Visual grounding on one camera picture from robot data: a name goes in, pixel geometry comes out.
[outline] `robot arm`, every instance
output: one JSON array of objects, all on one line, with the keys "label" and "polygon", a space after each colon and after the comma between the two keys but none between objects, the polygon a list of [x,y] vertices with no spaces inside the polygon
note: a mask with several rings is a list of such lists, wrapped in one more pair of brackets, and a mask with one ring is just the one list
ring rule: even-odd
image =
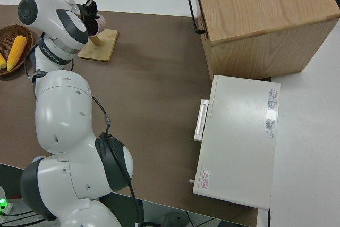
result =
[{"label": "robot arm", "polygon": [[35,73],[46,74],[34,81],[37,138],[53,154],[25,169],[22,195],[35,212],[59,219],[62,227],[120,226],[97,199],[126,187],[133,174],[129,150],[108,133],[99,138],[93,133],[88,83],[63,70],[88,40],[87,26],[77,14],[90,20],[85,11],[91,5],[22,0],[18,8],[25,25],[44,32],[30,57]]}]

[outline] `wooden base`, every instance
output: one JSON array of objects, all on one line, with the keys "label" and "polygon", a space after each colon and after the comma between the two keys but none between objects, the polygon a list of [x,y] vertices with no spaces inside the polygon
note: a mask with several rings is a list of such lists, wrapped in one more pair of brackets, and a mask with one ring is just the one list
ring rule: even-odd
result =
[{"label": "wooden base", "polygon": [[118,31],[105,29],[99,33],[98,38],[101,41],[100,46],[96,46],[91,40],[87,42],[85,47],[78,53],[79,58],[95,61],[109,61],[116,44]]}]

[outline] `corn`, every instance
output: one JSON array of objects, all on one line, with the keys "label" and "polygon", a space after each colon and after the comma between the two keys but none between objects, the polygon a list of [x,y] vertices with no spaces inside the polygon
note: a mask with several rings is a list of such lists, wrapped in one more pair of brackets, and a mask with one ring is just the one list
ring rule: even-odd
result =
[{"label": "corn", "polygon": [[23,36],[17,36],[14,40],[10,54],[7,60],[7,71],[11,71],[15,65],[18,63],[25,45],[27,43],[27,38]]},{"label": "corn", "polygon": [[4,69],[5,67],[7,67],[7,62],[4,56],[2,56],[2,54],[0,53],[0,69]]}]

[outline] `sticker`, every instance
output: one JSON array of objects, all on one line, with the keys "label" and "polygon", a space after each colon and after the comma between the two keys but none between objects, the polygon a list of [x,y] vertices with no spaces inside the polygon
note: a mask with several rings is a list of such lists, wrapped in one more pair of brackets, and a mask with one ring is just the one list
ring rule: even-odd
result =
[{"label": "sticker", "polygon": [[211,171],[210,170],[203,170],[202,177],[201,177],[201,190],[208,190],[209,189],[209,182],[210,182]]},{"label": "sticker", "polygon": [[268,94],[267,114],[266,114],[266,134],[269,138],[275,136],[276,116],[277,116],[278,92],[272,89]]}]

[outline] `wooden drawer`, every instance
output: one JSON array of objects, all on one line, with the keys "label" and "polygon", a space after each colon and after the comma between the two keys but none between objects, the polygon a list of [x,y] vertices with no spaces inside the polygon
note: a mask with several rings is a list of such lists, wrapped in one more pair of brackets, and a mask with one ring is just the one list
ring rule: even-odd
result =
[{"label": "wooden drawer", "polygon": [[197,0],[215,74],[262,79],[303,70],[340,17],[335,0]]}]

